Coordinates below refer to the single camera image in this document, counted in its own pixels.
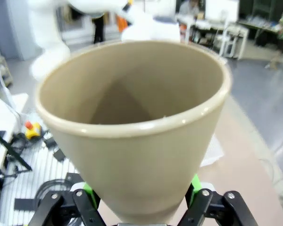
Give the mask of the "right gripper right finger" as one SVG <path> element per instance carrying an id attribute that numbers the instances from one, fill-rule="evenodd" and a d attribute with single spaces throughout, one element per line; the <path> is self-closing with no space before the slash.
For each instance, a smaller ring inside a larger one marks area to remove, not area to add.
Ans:
<path id="1" fill-rule="evenodd" d="M 197 175 L 185 195 L 187 210 L 179 221 L 180 226 L 201 226 L 212 218 L 219 226 L 256 226 L 257 222 L 241 194 L 228 191 L 218 194 L 201 185 Z"/>

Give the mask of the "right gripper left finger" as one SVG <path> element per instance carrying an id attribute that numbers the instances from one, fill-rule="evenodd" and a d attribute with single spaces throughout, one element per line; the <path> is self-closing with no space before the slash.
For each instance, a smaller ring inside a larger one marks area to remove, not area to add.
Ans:
<path id="1" fill-rule="evenodd" d="M 35 226 L 104 226 L 100 197 L 80 174 L 44 182 L 34 198 Z"/>

